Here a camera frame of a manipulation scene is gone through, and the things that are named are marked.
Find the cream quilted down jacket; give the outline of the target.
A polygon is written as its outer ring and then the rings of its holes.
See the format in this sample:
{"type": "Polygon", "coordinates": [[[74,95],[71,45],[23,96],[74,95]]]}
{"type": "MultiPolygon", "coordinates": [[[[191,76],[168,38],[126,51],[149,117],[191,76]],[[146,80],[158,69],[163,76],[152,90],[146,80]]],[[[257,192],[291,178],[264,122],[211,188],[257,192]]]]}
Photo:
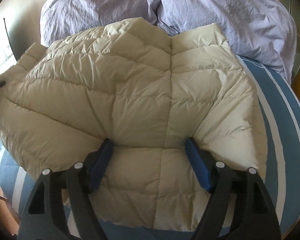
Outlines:
{"type": "Polygon", "coordinates": [[[33,179],[114,142],[90,195],[102,220],[193,231],[209,194],[186,156],[190,137],[231,168],[266,175],[256,87],[216,24],[168,36],[122,20],[34,44],[0,81],[0,140],[33,179]]]}

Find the black framed window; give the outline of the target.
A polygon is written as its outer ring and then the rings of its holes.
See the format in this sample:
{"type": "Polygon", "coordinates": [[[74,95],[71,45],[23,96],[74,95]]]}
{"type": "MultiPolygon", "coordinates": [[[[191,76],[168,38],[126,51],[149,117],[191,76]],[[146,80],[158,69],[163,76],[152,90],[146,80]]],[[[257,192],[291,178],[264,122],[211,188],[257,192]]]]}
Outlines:
{"type": "Polygon", "coordinates": [[[16,64],[15,55],[12,51],[8,38],[5,19],[0,19],[0,74],[6,72],[16,64]]]}

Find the blue white striped bed sheet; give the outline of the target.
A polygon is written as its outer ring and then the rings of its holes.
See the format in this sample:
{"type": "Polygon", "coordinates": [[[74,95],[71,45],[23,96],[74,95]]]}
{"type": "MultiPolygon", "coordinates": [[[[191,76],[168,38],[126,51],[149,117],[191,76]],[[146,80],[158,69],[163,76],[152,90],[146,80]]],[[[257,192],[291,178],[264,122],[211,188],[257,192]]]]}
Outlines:
{"type": "MultiPolygon", "coordinates": [[[[300,102],[285,79],[268,66],[245,57],[239,61],[257,88],[268,139],[265,185],[286,235],[300,218],[300,102]]],[[[0,186],[17,214],[33,185],[0,141],[0,186]]]]}

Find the left lilac pillow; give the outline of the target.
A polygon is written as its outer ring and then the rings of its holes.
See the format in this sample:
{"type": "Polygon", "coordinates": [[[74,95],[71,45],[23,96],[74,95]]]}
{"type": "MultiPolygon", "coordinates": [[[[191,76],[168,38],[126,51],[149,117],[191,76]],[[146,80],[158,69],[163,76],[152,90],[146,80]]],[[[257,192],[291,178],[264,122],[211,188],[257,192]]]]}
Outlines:
{"type": "Polygon", "coordinates": [[[128,18],[157,22],[160,0],[47,0],[40,13],[40,42],[48,47],[90,28],[128,18]]]}

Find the lilac pillow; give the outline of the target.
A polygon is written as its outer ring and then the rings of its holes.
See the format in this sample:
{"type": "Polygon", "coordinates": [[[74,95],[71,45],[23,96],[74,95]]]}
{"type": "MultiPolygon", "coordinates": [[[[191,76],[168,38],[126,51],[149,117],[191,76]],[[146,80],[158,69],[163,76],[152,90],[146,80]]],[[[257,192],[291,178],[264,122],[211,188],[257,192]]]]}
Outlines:
{"type": "Polygon", "coordinates": [[[296,24],[278,0],[161,0],[158,27],[170,36],[216,23],[234,54],[292,80],[296,24]]]}
{"type": "Polygon", "coordinates": [[[47,0],[40,13],[40,42],[48,47],[90,28],[128,18],[157,22],[160,0],[47,0]]]}

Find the right lilac pillow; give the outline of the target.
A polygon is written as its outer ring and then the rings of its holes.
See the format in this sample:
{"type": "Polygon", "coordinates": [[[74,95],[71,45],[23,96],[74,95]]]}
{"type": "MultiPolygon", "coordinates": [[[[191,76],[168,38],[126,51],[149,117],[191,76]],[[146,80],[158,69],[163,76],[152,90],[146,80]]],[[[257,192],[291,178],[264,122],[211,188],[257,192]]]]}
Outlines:
{"type": "Polygon", "coordinates": [[[158,27],[170,36],[216,23],[234,54],[292,80],[296,24],[278,0],[161,0],[158,27]]]}

